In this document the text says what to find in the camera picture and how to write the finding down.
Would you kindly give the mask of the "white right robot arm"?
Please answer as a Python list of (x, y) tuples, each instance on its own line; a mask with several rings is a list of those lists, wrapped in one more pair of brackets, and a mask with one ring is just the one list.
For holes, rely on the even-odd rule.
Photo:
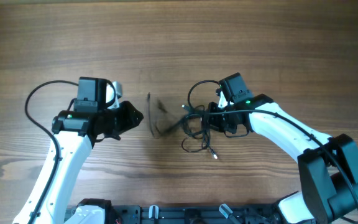
[(358, 211), (358, 147), (348, 135), (332, 137), (296, 120), (265, 95), (220, 108), (211, 103), (208, 123), (220, 132), (248, 131), (266, 137), (298, 164), (301, 191), (284, 197), (286, 223), (332, 223)]

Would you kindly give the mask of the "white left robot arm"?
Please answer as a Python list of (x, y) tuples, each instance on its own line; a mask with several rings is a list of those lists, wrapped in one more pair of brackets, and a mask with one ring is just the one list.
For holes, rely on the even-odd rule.
[(137, 127), (143, 114), (129, 101), (95, 113), (61, 111), (52, 122), (46, 160), (32, 192), (14, 223), (63, 223), (79, 171), (98, 135), (120, 140)]

